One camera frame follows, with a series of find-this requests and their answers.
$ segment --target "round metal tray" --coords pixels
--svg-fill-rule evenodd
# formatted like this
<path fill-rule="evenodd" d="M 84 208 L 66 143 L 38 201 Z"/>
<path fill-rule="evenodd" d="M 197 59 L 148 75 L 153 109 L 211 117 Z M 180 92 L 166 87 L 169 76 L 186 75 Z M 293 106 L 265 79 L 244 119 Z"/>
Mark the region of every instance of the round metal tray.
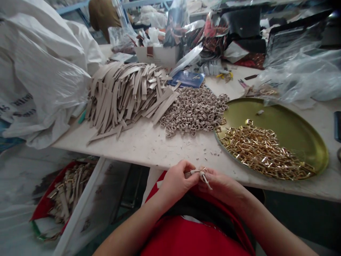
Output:
<path fill-rule="evenodd" d="M 321 136 L 295 112 L 281 105 L 265 107 L 264 101 L 257 98 L 231 100 L 227 105 L 229 108 L 223 115 L 226 124 L 220 125 L 221 132 L 216 131 L 217 140 L 223 148 L 219 139 L 225 136 L 226 129 L 245 126 L 245 121 L 251 119 L 254 126 L 273 130 L 280 145 L 295 153 L 300 161 L 313 166 L 316 174 L 322 173 L 328 166 L 328 150 Z M 264 113 L 256 115 L 260 110 L 264 110 Z M 225 151 L 242 164 L 226 149 Z"/>

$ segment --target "person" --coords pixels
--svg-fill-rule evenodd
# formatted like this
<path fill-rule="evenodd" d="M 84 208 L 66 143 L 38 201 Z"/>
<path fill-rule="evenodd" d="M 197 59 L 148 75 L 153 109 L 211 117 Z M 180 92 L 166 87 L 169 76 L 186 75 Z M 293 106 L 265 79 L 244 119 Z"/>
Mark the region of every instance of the person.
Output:
<path fill-rule="evenodd" d="M 239 217 L 268 256 L 317 255 L 237 181 L 206 168 L 205 176 L 212 187 L 209 190 L 200 180 L 199 173 L 185 179 L 184 173 L 194 169 L 195 166 L 186 160 L 172 166 L 159 179 L 163 178 L 161 187 L 153 187 L 146 203 L 107 237 L 94 256 L 255 255 Z M 234 233 L 223 232 L 226 227 L 217 226 L 220 222 L 214 224 L 214 219 L 207 222 L 190 216 L 167 214 L 187 194 L 195 195 L 191 201 L 199 198 L 199 205 L 203 204 L 205 209 L 210 207 L 203 200 L 206 203 L 210 201 L 209 204 L 217 211 L 225 211 L 228 219 L 232 220 L 231 230 Z"/>
<path fill-rule="evenodd" d="M 110 43 L 109 27 L 121 27 L 120 18 L 111 0 L 91 0 L 89 2 L 90 24 L 95 31 L 101 30 L 105 39 Z"/>

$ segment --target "cardboard box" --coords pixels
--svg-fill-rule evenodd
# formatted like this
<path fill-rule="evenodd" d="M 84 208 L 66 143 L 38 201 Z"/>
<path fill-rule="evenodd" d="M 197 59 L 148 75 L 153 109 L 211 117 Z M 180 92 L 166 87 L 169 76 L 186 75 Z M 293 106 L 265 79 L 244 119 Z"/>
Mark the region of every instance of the cardboard box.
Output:
<path fill-rule="evenodd" d="M 139 62 L 173 68 L 178 62 L 179 46 L 176 47 L 134 47 Z"/>

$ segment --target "brown clothing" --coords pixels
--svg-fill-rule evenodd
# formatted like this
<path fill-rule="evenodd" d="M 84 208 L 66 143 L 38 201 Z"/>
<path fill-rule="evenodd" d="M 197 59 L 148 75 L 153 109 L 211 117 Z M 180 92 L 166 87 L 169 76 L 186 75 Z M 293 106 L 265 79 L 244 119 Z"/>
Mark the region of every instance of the brown clothing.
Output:
<path fill-rule="evenodd" d="M 90 24 L 94 30 L 101 30 L 105 39 L 110 43 L 109 27 L 121 27 L 120 18 L 111 0 L 91 0 L 89 2 Z"/>

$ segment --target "white table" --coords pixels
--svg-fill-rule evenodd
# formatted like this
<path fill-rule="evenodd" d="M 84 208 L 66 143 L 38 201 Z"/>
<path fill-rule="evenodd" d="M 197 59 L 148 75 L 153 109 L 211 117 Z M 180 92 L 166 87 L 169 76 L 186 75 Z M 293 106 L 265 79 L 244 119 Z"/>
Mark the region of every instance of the white table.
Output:
<path fill-rule="evenodd" d="M 239 98 L 243 88 L 237 80 L 258 74 L 260 70 L 238 67 L 233 73 L 234 81 L 225 84 L 224 80 L 207 77 L 206 85 L 217 95 L 227 93 L 231 99 Z M 245 186 L 341 202 L 341 164 L 336 157 L 341 144 L 334 140 L 333 116 L 334 111 L 341 109 L 341 100 L 317 102 L 313 109 L 308 110 L 300 110 L 294 105 L 286 107 L 306 119 L 321 135 L 329 150 L 329 166 L 317 177 L 296 182 L 265 177 L 243 167 L 227 155 L 218 145 L 213 132 L 202 132 L 196 137 L 177 134 L 166 139 L 164 129 L 159 125 L 153 126 L 147 118 L 140 119 L 135 127 L 122 132 L 118 140 L 116 136 L 111 136 L 94 141 L 89 146 L 86 143 L 96 133 L 95 128 L 90 129 L 87 122 L 73 122 L 53 147 L 161 170 L 167 170 L 181 159 L 187 159 L 197 167 L 204 165 L 223 172 Z"/>

